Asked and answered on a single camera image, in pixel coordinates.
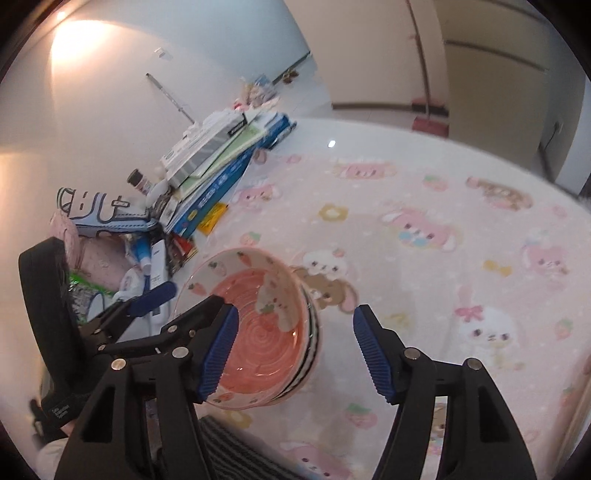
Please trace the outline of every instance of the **striped fabric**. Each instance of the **striped fabric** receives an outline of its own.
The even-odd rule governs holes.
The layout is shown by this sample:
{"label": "striped fabric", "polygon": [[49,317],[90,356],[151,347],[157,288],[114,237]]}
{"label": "striped fabric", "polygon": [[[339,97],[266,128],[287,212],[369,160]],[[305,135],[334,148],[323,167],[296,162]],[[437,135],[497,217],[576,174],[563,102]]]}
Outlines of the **striped fabric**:
{"label": "striped fabric", "polygon": [[199,419],[199,427],[219,480],[305,480],[252,450],[212,416]]}

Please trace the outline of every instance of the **green notebook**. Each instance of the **green notebook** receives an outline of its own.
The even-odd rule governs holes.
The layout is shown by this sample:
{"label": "green notebook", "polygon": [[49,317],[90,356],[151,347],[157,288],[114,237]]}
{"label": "green notebook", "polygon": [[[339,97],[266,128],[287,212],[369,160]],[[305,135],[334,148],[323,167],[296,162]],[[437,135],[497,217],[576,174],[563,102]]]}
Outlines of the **green notebook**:
{"label": "green notebook", "polygon": [[236,159],[238,155],[244,152],[247,148],[253,146],[266,134],[267,131],[263,128],[256,127],[252,124],[245,126],[238,135],[229,140],[227,144],[221,146],[217,152],[203,162],[197,170],[191,173],[187,180],[182,182],[178,188],[180,199],[184,200],[191,195],[201,185],[205,184],[208,179],[228,165],[232,160]]}

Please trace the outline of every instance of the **bottle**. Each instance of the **bottle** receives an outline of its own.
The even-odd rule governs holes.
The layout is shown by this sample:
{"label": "bottle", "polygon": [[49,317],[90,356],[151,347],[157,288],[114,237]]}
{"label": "bottle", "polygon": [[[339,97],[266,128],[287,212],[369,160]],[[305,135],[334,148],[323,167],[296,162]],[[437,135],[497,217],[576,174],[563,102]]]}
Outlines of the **bottle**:
{"label": "bottle", "polygon": [[127,177],[127,183],[133,185],[138,192],[144,195],[154,188],[154,184],[144,177],[137,168]]}

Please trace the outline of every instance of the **metal screw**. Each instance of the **metal screw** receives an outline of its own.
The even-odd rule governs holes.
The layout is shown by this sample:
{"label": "metal screw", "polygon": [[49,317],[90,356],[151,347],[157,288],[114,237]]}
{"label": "metal screw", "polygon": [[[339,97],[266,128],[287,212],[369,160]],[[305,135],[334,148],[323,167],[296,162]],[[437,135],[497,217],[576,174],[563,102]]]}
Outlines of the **metal screw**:
{"label": "metal screw", "polygon": [[178,346],[173,350],[173,357],[185,358],[189,354],[189,349],[185,346]]}
{"label": "metal screw", "polygon": [[125,368],[125,365],[127,365],[127,362],[124,358],[118,358],[117,360],[113,360],[111,362],[111,368],[113,370],[123,370]]}
{"label": "metal screw", "polygon": [[421,356],[421,352],[418,348],[412,346],[404,351],[404,356],[409,360],[416,360]]}
{"label": "metal screw", "polygon": [[467,364],[473,370],[480,370],[482,368],[482,362],[477,358],[469,358]]}

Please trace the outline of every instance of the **book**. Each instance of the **book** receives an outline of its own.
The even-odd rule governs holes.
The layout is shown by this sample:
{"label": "book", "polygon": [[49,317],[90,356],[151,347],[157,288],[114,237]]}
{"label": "book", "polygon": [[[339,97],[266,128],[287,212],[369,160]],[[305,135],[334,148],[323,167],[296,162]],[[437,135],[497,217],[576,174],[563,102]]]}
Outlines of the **book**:
{"label": "book", "polygon": [[226,147],[208,158],[179,186],[178,196],[184,200],[212,176],[238,157],[247,148],[253,146],[267,134],[266,130],[255,125],[247,125],[232,138]]}
{"label": "book", "polygon": [[201,185],[182,202],[168,224],[166,232],[174,232],[184,238],[190,238],[209,210],[242,177],[254,151],[257,148],[268,148],[273,145],[290,125],[287,115],[278,115],[268,124],[266,134],[260,140],[242,152],[238,158],[231,160],[217,176]]}

